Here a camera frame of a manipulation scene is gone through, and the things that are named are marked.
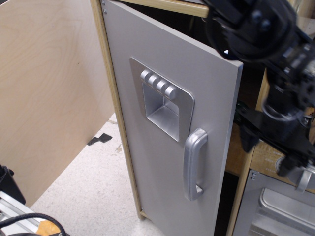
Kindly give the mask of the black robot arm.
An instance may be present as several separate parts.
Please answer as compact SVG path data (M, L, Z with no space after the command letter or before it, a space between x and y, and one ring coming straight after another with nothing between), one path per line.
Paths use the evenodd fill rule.
M238 108L244 151L263 140L285 155L278 174L315 162L306 110L315 105L315 44L285 0L207 0L207 37L225 59L266 67L262 110Z

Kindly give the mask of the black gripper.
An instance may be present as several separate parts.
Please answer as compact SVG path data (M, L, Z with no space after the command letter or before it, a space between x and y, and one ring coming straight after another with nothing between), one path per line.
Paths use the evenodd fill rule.
M238 101L234 123L239 125L244 152L264 141L285 155L278 170L278 175L285 177L296 167L315 164L315 145L309 140L314 119L313 114L298 109L282 114L267 105L257 111Z

